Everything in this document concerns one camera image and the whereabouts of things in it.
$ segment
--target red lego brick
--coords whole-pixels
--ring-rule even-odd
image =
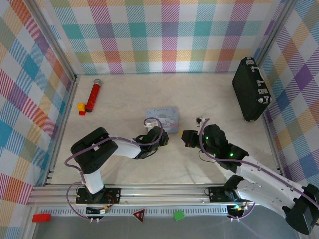
[[[51,214],[49,213],[34,214],[32,218],[33,223],[49,222],[50,220],[51,220]]]

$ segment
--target white floor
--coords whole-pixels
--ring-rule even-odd
[[[54,169],[53,184],[80,180],[73,168],[64,166],[71,146],[98,127],[112,135],[134,138],[144,134],[145,109],[177,106],[180,130],[198,130],[196,117],[211,118],[225,131],[228,141],[248,151],[275,170],[261,119],[243,120],[231,81],[233,74],[131,74],[81,76]],[[103,82],[95,107],[78,115],[78,102],[86,103],[93,80]],[[186,148],[180,134],[170,134],[168,146],[145,160],[113,156],[101,167],[105,183],[224,183],[217,163],[203,162],[199,149]]]

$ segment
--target triangle sign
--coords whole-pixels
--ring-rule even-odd
[[[144,221],[145,209],[141,209],[141,210],[134,212],[132,214],[137,220],[139,220],[142,223]]]

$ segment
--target green block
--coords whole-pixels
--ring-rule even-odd
[[[176,213],[174,213],[174,217],[176,221],[182,220],[183,218],[185,218],[185,214],[183,211],[178,211]]]

